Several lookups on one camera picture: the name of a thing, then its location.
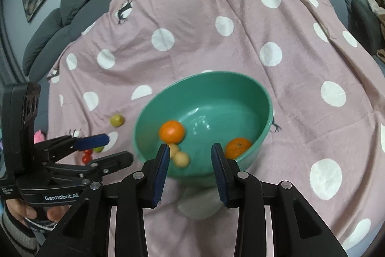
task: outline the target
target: polka dot blanket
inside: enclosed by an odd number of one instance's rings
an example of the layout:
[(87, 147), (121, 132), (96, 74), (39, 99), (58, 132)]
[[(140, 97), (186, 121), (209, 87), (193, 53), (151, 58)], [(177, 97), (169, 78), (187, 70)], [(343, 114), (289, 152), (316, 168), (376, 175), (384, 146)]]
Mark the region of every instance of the polka dot blanket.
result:
[[(112, 0), (48, 77), (49, 137), (106, 133), (99, 156), (134, 152), (134, 122), (151, 98), (210, 70), (251, 76), (272, 98), (279, 128), (251, 174), (293, 182), (345, 249), (384, 221), (385, 79), (328, 0)], [(113, 128), (114, 114), (126, 123)], [(141, 166), (135, 160), (104, 182)], [(159, 207), (144, 211), (149, 255), (233, 256), (237, 210), (194, 220), (178, 209), (183, 192), (167, 179)], [(113, 227), (110, 239), (114, 256)], [(270, 257), (271, 239), (268, 227)]]

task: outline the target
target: red cherry tomato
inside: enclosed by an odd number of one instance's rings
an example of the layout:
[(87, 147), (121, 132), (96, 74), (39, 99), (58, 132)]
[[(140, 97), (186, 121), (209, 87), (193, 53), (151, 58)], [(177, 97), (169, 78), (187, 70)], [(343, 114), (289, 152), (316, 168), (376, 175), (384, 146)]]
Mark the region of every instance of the red cherry tomato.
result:
[(92, 157), (90, 155), (84, 155), (82, 158), (82, 161), (84, 164), (89, 163), (92, 160)]
[(85, 155), (92, 155), (92, 153), (94, 152), (94, 150), (93, 149), (87, 149), (87, 150), (85, 150), (85, 151), (83, 151), (83, 153), (85, 154)]

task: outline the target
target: pink blanket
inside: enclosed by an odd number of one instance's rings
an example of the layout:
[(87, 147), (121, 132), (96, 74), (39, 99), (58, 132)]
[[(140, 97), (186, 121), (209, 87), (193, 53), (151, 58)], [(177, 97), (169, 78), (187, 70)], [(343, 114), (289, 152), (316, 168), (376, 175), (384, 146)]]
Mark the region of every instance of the pink blanket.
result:
[[(385, 79), (328, 0), (112, 0), (53, 67), (49, 137), (106, 133), (99, 156), (134, 152), (132, 128), (149, 100), (209, 70), (249, 75), (272, 98), (282, 129), (267, 136), (250, 173), (293, 182), (345, 249), (384, 221)], [(118, 129), (114, 114), (126, 119)], [(144, 212), (149, 255), (233, 256), (237, 210), (192, 220), (177, 207), (183, 191), (167, 179), (159, 207)], [(271, 237), (268, 228), (268, 256)], [(110, 239), (114, 256), (113, 227)]]

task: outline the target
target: bowl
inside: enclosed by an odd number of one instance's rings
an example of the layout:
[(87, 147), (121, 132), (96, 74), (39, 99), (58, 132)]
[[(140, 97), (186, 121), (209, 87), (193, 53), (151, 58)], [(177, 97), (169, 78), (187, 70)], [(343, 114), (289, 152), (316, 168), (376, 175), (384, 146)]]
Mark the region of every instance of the bowl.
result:
[(223, 150), (234, 138), (252, 146), (236, 161), (246, 170), (257, 158), (273, 120), (271, 99), (256, 80), (235, 72), (206, 72), (178, 81), (157, 94), (140, 113), (134, 129), (134, 149), (141, 161), (153, 159), (162, 141), (159, 129), (177, 120), (186, 135), (178, 144), (190, 156), (186, 168), (172, 161), (167, 175), (187, 186), (215, 186), (211, 146)]

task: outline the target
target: silver bolt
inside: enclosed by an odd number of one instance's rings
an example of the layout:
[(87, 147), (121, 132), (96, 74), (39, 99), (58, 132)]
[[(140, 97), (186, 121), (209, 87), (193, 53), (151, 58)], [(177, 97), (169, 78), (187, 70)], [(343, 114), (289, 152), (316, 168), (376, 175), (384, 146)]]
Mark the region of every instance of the silver bolt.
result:
[(132, 175), (132, 177), (133, 177), (134, 179), (136, 179), (136, 180), (139, 180), (139, 179), (141, 179), (142, 177), (144, 177), (144, 173), (138, 171), (138, 172), (135, 172), (135, 173)]
[(282, 182), (282, 183), (281, 183), (281, 186), (282, 186), (285, 190), (290, 190), (291, 187), (292, 187), (291, 183), (288, 182), (288, 181)]
[(249, 174), (245, 171), (240, 171), (237, 173), (237, 176), (241, 179), (247, 179), (249, 177)]
[(92, 183), (90, 184), (90, 188), (91, 188), (92, 190), (97, 190), (99, 187), (101, 187), (101, 184), (100, 184), (100, 182), (98, 182), (98, 181), (92, 182)]

